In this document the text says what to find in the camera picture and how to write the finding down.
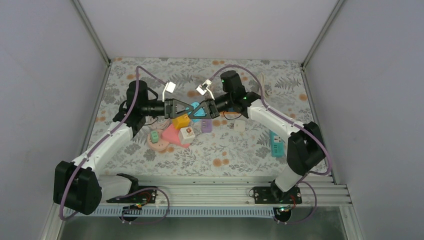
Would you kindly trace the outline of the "cyan cube socket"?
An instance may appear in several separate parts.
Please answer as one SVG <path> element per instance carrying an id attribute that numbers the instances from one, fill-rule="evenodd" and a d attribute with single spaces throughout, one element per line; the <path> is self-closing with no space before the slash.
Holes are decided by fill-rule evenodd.
<path id="1" fill-rule="evenodd" d="M 197 101 L 194 101 L 194 102 L 192 102 L 190 105 L 193 107 L 193 109 L 196 109 L 196 108 L 200 105 L 200 103 L 199 103 L 199 102 L 197 102 Z M 193 123 L 196 123 L 196 122 L 199 122 L 199 121 L 201 120 L 201 119 L 200 119 L 200 118 L 198 118 L 198 117 L 204 117 L 204 116 L 206 116 L 205 110 L 204 110 L 203 108 L 200 108 L 199 110 L 197 110 L 197 111 L 193 114 L 193 117 L 190 117 L 190 120 L 191 120 Z"/>

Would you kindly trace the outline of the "yellow cube socket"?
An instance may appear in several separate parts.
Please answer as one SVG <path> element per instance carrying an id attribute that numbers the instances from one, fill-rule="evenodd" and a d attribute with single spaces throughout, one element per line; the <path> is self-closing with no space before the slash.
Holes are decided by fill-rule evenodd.
<path id="1" fill-rule="evenodd" d="M 172 125 L 176 130 L 189 126 L 191 119 L 187 113 L 172 119 Z"/>

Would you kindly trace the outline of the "purple power strip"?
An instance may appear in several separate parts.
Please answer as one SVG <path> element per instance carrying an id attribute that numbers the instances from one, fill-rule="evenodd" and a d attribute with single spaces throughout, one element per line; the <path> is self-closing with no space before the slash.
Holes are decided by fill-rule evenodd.
<path id="1" fill-rule="evenodd" d="M 202 119 L 201 120 L 201 132 L 202 133 L 211 133 L 213 130 L 213 123 L 212 119 Z"/>

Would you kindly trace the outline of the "pink triangular power strip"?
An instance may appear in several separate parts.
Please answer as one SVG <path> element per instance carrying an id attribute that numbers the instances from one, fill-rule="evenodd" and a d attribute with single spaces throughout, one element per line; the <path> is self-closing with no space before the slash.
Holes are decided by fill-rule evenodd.
<path id="1" fill-rule="evenodd" d="M 161 138 L 170 144 L 177 145 L 183 148 L 189 148 L 190 143 L 182 144 L 179 139 L 179 130 L 174 127 L 173 124 L 170 124 L 162 133 Z"/>

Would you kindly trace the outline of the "white plug adapter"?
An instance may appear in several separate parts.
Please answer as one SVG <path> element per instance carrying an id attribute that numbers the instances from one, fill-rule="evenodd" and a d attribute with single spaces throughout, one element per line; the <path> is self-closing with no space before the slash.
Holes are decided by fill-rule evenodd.
<path id="1" fill-rule="evenodd" d="M 192 127 L 182 127 L 178 132 L 178 138 L 182 145 L 191 144 L 195 139 L 196 134 Z"/>

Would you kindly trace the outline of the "white square plug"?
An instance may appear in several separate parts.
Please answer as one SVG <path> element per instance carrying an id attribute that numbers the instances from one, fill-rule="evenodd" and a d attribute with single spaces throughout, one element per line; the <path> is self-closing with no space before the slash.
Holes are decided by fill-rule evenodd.
<path id="1" fill-rule="evenodd" d="M 246 131 L 246 122 L 244 120 L 236 119 L 233 123 L 233 130 L 238 133 Z"/>

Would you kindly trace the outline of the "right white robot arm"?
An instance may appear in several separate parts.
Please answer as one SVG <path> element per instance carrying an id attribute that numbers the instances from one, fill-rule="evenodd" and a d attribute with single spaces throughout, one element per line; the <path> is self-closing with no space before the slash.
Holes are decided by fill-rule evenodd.
<path id="1" fill-rule="evenodd" d="M 194 117 L 202 109 L 204 119 L 214 119 L 221 112 L 233 109 L 282 138 L 287 167 L 271 182 L 270 195 L 274 202 L 284 203 L 293 187 L 326 157 L 320 127 L 313 121 L 293 120 L 271 108 L 259 94 L 246 91 L 240 75 L 234 70 L 223 72 L 220 79 L 225 94 L 205 99 L 196 108 L 190 107 L 189 117 Z"/>

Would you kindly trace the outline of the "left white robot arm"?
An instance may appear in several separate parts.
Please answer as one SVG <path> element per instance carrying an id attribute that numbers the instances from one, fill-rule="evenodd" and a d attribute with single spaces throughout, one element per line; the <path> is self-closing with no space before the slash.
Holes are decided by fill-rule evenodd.
<path id="1" fill-rule="evenodd" d="M 117 174 L 100 178 L 100 170 L 138 134 L 147 117 L 176 118 L 194 109 L 186 102 L 158 97 L 145 81 L 130 82 L 126 100 L 119 106 L 106 133 L 74 160 L 61 161 L 56 166 L 53 201 L 59 205 L 62 220 L 66 220 L 65 208 L 89 215 L 103 201 L 121 197 L 131 203 L 139 197 L 134 177 Z"/>

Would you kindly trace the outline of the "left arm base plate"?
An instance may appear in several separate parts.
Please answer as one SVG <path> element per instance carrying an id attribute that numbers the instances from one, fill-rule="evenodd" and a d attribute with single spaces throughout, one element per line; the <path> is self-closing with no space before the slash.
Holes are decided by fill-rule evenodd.
<path id="1" fill-rule="evenodd" d="M 152 186 L 147 186 L 147 190 L 140 191 L 128 197 L 117 197 L 106 200 L 107 203 L 114 204 L 154 204 L 156 201 L 157 190 Z"/>

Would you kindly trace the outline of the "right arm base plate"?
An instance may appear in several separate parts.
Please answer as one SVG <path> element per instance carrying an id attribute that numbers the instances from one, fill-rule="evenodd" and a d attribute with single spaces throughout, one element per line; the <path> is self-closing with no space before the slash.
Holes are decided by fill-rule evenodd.
<path id="1" fill-rule="evenodd" d="M 255 186 L 252 189 L 255 204 L 301 204 L 300 188 L 293 186 L 288 191 L 281 191 L 278 187 Z"/>

